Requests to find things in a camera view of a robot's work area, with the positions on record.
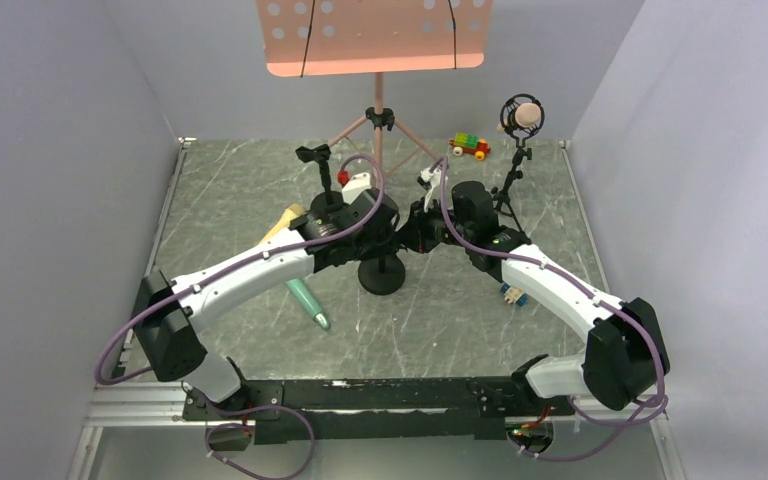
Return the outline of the black tripod microphone stand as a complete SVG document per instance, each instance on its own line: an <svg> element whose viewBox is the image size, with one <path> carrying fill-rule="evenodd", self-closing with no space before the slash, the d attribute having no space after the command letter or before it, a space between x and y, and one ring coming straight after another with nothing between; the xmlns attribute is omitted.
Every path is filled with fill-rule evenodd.
<svg viewBox="0 0 768 480"><path fill-rule="evenodd" d="M511 105L511 104L517 105L517 104L524 104L524 103L538 103L539 105L542 106L542 103L535 96L527 93L520 93L509 98L503 104L502 108L506 105ZM543 109L543 125L544 125L545 110L543 106L542 106L542 109ZM502 216L511 218L516 228L519 231L522 231L523 228L517 218L515 209L512 206L510 190L514 182L521 180L524 176L524 172L521 169L523 162L525 160L532 159L532 156L533 156L532 150L530 147L527 146L527 141L533 138L534 136L536 136L540 132L540 130L543 128L543 125L539 130L525 130L525 131L518 130L518 131L502 132L507 136L509 136L514 141L516 149L511 160L511 167L506 174L502 187L493 188L491 190L491 196L494 202L494 210Z"/></svg>

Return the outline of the teal microphone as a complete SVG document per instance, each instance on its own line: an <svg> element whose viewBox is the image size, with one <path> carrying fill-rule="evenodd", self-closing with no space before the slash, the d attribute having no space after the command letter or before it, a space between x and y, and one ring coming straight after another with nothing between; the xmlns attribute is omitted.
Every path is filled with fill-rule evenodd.
<svg viewBox="0 0 768 480"><path fill-rule="evenodd" d="M320 305L306 283L301 279L293 279L288 281L286 286L312 321L321 329L328 331L330 329L330 322L325 314L325 309Z"/></svg>

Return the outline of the pink microphone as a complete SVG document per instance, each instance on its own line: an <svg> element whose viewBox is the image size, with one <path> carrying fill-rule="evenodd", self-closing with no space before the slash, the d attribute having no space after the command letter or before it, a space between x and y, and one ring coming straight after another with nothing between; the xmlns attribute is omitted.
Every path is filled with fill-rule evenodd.
<svg viewBox="0 0 768 480"><path fill-rule="evenodd" d="M543 125L543 109L538 103L506 105L500 112L499 132L539 130Z"/></svg>

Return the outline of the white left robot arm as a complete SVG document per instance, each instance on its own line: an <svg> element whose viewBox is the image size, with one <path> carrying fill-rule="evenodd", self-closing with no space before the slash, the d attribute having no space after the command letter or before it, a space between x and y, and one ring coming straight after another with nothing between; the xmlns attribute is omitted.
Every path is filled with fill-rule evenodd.
<svg viewBox="0 0 768 480"><path fill-rule="evenodd" d="M139 285L134 334L160 382L184 381L221 403L243 387L228 359L200 333L212 321L271 288L329 267L391 252L397 204L376 188L350 204L311 209L266 241L212 267L168 278L157 270Z"/></svg>

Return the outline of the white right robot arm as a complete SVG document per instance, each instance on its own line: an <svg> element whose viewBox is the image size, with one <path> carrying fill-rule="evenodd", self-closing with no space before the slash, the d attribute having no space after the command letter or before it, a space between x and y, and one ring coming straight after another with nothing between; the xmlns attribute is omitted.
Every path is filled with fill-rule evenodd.
<svg viewBox="0 0 768 480"><path fill-rule="evenodd" d="M566 357L540 355L513 375L533 397L590 396L619 411L649 389L665 392L669 359L654 308L623 301L561 267L522 232L500 224L482 183L455 185L450 197L436 180L410 209L399 235L405 247L428 253L439 244L464 248L470 263L508 290L519 290L560 318L584 343Z"/></svg>

